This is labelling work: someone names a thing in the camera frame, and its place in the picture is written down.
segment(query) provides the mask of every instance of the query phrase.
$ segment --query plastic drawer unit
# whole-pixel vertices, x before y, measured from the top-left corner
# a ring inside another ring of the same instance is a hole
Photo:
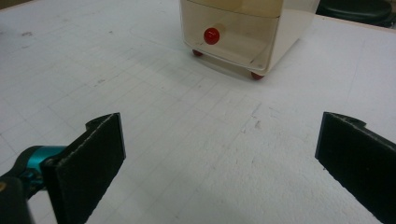
[[[180,0],[185,43],[262,78],[307,28],[318,0]]]

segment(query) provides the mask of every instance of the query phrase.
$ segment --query red knob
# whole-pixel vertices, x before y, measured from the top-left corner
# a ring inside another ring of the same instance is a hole
[[[204,32],[204,40],[208,45],[214,45],[220,40],[220,32],[216,28],[208,28]]]

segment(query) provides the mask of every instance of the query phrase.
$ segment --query stain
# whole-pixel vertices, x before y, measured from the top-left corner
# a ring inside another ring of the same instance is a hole
[[[256,125],[254,125],[254,127],[255,127],[256,129],[261,129],[261,128],[262,128],[262,122],[261,122],[260,120],[258,120],[258,121],[256,122]]]
[[[24,32],[21,34],[21,36],[32,36],[33,33],[32,32]]]

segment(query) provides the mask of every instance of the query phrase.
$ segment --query caster wheel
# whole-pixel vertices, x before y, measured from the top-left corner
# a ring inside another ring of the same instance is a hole
[[[251,72],[250,74],[251,74],[251,77],[253,77],[254,80],[260,80],[260,79],[263,78],[262,76],[254,73],[254,72]]]
[[[197,57],[201,57],[202,55],[204,55],[203,53],[201,53],[200,51],[195,50],[195,49],[192,50],[192,53],[193,53],[195,56],[197,56]]]

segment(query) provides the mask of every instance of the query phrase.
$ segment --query white surface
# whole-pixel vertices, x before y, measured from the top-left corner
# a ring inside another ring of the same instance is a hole
[[[378,223],[314,154],[323,111],[396,142],[395,33],[317,17],[256,82],[191,56],[177,0],[39,0],[0,32],[0,174],[121,112],[127,160],[89,223]]]

